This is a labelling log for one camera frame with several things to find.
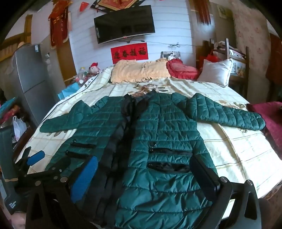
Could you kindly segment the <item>dark green quilted puffer coat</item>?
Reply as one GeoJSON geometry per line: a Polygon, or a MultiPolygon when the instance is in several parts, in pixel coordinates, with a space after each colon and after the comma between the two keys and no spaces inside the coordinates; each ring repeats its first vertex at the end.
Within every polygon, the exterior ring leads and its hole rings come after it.
{"type": "Polygon", "coordinates": [[[187,98],[151,91],[105,96],[93,106],[79,101],[69,113],[46,120],[40,131],[75,131],[49,163],[69,157],[66,175],[88,156],[97,158],[81,202],[91,222],[103,228],[195,228],[211,202],[190,170],[190,158],[215,168],[198,122],[254,131],[265,127],[259,114],[199,93],[187,98]]]}

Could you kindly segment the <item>white plastic bag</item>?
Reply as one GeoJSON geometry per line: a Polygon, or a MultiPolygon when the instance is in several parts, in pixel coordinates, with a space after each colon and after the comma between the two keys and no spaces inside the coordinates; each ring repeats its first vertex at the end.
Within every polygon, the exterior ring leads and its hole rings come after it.
{"type": "Polygon", "coordinates": [[[15,140],[17,142],[27,130],[27,125],[21,118],[19,119],[17,118],[17,116],[14,116],[13,129],[14,129],[15,140]]]}

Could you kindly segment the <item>cream floral plaid bedspread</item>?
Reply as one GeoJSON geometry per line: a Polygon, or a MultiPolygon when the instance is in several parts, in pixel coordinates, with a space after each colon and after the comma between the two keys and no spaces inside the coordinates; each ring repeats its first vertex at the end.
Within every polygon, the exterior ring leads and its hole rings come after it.
{"type": "Polygon", "coordinates": [[[246,109],[247,101],[229,87],[173,77],[145,83],[112,83],[112,67],[106,68],[88,87],[58,102],[42,122],[67,118],[72,107],[82,101],[95,108],[95,120],[81,131],[62,127],[43,133],[35,131],[27,143],[31,154],[44,151],[45,157],[29,168],[29,173],[48,169],[70,144],[81,137],[96,145],[100,156],[114,131],[119,111],[112,107],[126,94],[156,91],[149,107],[137,122],[131,143],[125,191],[118,200],[115,225],[118,228],[189,228],[195,217],[210,206],[192,174],[162,175],[147,168],[149,162],[189,162],[186,156],[150,153],[150,149],[191,150],[214,167],[219,176],[232,182],[251,180],[258,197],[264,197],[281,181],[281,160],[260,130],[228,127],[214,122],[193,121],[187,116],[188,102],[201,94],[208,100],[229,107],[246,109]]]}

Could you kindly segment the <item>blue bag beside bed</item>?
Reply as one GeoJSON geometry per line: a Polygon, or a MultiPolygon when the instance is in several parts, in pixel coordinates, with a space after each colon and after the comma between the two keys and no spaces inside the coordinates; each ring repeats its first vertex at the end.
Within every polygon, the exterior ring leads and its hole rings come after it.
{"type": "Polygon", "coordinates": [[[63,100],[66,97],[76,93],[79,89],[80,89],[80,86],[78,85],[78,83],[73,83],[73,84],[67,86],[67,88],[63,89],[58,94],[58,97],[59,97],[60,100],[63,100]]]}

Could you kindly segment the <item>grey refrigerator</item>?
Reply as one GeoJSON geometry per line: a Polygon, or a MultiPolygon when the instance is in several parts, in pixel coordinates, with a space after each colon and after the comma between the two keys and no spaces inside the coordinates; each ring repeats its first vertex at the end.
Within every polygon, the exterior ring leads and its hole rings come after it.
{"type": "Polygon", "coordinates": [[[11,85],[33,126],[38,127],[59,101],[52,87],[41,45],[25,44],[13,55],[11,85]]]}

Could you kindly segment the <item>magenta blanket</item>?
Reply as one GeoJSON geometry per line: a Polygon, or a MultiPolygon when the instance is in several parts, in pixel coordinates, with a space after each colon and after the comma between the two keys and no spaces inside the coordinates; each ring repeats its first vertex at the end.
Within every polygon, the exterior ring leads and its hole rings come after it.
{"type": "Polygon", "coordinates": [[[262,132],[281,159],[281,102],[247,104],[247,109],[260,114],[264,119],[266,126],[262,132]]]}

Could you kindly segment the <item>plush toy with red hat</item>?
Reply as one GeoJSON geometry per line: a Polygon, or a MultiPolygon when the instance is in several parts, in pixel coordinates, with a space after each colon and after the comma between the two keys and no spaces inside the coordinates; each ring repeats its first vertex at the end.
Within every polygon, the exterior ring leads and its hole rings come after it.
{"type": "Polygon", "coordinates": [[[100,68],[98,66],[98,63],[92,63],[91,66],[88,69],[88,72],[91,75],[97,75],[100,72],[100,68]]]}

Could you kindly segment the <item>wooden chair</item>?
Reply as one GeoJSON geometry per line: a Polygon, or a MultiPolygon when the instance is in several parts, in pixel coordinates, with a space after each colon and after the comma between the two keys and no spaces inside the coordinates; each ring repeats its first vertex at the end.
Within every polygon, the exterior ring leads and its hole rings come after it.
{"type": "Polygon", "coordinates": [[[207,56],[203,60],[212,63],[230,59],[233,63],[229,78],[229,86],[237,90],[238,93],[247,98],[249,75],[250,75],[250,49],[239,50],[230,45],[230,41],[226,38],[224,41],[213,43],[212,41],[204,41],[207,56]]]}

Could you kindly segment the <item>yellow ruffled pillow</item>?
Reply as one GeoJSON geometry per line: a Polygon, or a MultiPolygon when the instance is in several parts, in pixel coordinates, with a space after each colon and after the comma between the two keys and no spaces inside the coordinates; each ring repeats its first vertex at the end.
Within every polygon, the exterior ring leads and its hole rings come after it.
{"type": "Polygon", "coordinates": [[[171,77],[166,68],[167,62],[165,58],[141,63],[136,60],[120,60],[113,67],[110,80],[112,83],[139,83],[171,77]]]}

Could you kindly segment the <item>white pillow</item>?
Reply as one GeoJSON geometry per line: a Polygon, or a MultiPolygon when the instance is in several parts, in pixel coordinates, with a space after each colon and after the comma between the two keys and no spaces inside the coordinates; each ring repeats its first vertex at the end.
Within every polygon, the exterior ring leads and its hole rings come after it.
{"type": "Polygon", "coordinates": [[[221,87],[227,87],[232,68],[233,61],[231,59],[216,63],[204,60],[203,68],[197,81],[215,83],[221,87]]]}

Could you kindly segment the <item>red heart-shaped cushion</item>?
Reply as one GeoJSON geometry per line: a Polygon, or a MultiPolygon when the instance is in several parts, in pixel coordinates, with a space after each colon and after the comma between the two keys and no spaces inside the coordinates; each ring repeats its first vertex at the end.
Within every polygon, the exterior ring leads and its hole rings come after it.
{"type": "Polygon", "coordinates": [[[199,71],[192,66],[184,65],[180,59],[172,59],[166,63],[170,76],[177,79],[197,80],[199,71]]]}

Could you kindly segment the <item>red spring festival banner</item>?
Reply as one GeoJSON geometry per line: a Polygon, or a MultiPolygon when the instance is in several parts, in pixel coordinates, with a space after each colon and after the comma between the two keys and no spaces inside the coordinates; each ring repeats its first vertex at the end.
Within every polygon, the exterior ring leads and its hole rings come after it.
{"type": "Polygon", "coordinates": [[[113,64],[120,60],[148,60],[147,43],[135,43],[111,48],[113,64]]]}

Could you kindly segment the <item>framed photo at headboard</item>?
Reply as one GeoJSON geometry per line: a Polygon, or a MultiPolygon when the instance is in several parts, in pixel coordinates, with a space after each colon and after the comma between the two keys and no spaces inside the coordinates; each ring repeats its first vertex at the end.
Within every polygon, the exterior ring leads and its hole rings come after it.
{"type": "Polygon", "coordinates": [[[181,53],[179,51],[162,51],[161,58],[166,58],[169,61],[172,59],[181,60],[181,53]]]}

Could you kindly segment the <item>red hanging wall decoration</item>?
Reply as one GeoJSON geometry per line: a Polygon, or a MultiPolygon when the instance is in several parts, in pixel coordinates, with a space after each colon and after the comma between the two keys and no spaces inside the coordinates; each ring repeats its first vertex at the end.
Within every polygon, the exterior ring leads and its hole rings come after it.
{"type": "Polygon", "coordinates": [[[62,44],[68,40],[68,8],[71,4],[72,1],[57,1],[48,17],[50,22],[50,43],[52,49],[62,46],[62,44]]]}

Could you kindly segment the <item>black wall-mounted television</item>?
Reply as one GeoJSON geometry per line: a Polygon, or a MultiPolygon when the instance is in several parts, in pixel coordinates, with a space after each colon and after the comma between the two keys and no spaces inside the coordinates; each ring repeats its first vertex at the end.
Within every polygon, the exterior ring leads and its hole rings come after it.
{"type": "Polygon", "coordinates": [[[132,7],[94,18],[99,44],[124,37],[155,33],[154,19],[150,5],[132,7]]]}

